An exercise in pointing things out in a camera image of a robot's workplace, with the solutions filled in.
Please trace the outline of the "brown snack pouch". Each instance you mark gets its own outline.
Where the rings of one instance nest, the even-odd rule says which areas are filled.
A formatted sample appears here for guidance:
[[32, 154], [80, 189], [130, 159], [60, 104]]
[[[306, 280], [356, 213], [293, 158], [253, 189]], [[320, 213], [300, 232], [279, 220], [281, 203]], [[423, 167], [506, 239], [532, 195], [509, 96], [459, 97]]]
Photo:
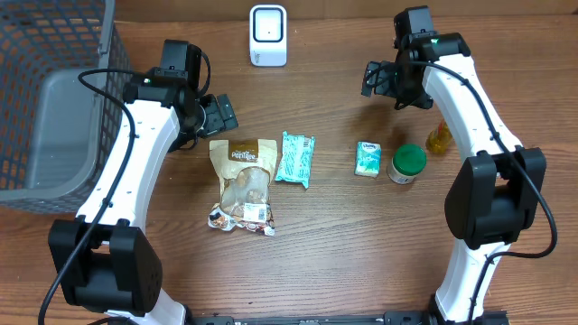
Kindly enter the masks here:
[[210, 142], [210, 160], [219, 178], [219, 201], [208, 216], [208, 225], [272, 237], [275, 224], [269, 188], [275, 176], [277, 142], [214, 140]]

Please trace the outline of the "teal tissue pack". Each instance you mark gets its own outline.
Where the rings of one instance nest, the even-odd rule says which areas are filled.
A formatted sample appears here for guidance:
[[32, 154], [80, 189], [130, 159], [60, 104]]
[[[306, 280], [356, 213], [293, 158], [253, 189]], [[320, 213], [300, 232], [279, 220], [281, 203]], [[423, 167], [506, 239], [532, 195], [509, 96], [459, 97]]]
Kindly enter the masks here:
[[377, 178], [381, 163], [381, 146], [358, 142], [354, 173], [358, 176]]

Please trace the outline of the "yellow liquid bottle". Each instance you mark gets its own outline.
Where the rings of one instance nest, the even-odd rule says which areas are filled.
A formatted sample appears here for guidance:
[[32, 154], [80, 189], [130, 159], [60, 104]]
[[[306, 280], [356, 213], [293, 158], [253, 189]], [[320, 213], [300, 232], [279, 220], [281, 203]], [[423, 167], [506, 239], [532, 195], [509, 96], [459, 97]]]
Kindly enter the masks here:
[[452, 144], [453, 138], [449, 126], [445, 120], [442, 120], [439, 125], [428, 135], [425, 146], [435, 154], [444, 154]]

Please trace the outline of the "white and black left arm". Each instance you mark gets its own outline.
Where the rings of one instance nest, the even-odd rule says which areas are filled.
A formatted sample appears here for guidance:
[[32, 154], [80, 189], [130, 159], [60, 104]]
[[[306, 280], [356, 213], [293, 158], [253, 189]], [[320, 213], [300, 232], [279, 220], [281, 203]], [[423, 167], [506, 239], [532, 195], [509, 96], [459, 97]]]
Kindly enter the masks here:
[[167, 40], [161, 63], [128, 71], [122, 97], [85, 81], [122, 111], [105, 167], [73, 220], [53, 222], [48, 245], [57, 275], [37, 321], [45, 322], [56, 291], [69, 305], [103, 314], [103, 324], [191, 324], [188, 306], [162, 288], [162, 262], [145, 235], [147, 210], [168, 153], [238, 127], [227, 96], [200, 84], [208, 55], [186, 41]]

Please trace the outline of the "green lid jar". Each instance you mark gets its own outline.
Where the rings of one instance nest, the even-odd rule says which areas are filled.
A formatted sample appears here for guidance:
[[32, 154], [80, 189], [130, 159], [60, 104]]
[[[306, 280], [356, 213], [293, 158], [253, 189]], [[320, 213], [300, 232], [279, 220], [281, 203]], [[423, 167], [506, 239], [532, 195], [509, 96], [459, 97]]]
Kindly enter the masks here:
[[397, 184], [409, 184], [427, 164], [425, 151], [416, 144], [400, 146], [387, 166], [387, 175]]

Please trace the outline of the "teal snack bar wrapper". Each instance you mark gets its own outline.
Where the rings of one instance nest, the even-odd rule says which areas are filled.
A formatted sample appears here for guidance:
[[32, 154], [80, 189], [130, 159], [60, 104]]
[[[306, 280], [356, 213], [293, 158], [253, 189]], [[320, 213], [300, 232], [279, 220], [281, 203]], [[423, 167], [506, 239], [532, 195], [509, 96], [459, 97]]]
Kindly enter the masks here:
[[308, 189], [315, 142], [314, 136], [290, 135], [283, 131], [282, 157], [275, 180], [301, 183]]

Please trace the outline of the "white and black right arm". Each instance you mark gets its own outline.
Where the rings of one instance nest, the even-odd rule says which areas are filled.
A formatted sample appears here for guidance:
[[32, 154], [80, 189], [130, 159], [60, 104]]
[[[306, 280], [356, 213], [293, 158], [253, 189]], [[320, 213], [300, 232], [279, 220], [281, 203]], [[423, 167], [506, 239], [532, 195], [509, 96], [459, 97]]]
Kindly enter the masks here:
[[504, 311], [485, 311], [483, 300], [499, 261], [543, 209], [549, 246], [527, 259], [549, 255], [557, 242], [551, 209], [541, 194], [546, 159], [508, 130], [484, 92], [471, 50], [457, 33], [434, 29], [428, 6], [406, 8], [394, 18], [394, 61], [368, 63], [362, 95], [393, 98], [397, 110], [438, 107], [462, 166], [444, 202], [455, 238], [441, 286], [426, 311], [388, 311], [386, 324], [507, 324]]

